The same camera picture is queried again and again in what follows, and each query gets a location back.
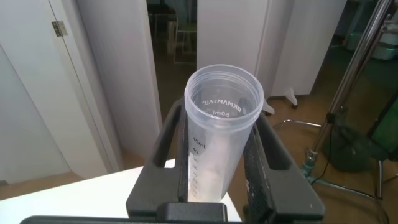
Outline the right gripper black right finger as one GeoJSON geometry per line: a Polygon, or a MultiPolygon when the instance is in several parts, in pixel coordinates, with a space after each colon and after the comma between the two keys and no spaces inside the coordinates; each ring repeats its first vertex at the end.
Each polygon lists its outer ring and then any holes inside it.
{"type": "Polygon", "coordinates": [[[255,122],[244,152],[248,223],[320,223],[321,199],[264,114],[255,122]]]}

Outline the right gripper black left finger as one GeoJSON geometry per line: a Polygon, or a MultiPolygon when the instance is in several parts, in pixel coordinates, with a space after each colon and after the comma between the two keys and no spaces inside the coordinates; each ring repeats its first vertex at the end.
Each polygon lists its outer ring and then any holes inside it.
{"type": "Polygon", "coordinates": [[[184,99],[171,107],[126,200],[133,220],[226,220],[226,205],[188,201],[188,129],[184,99]]]}

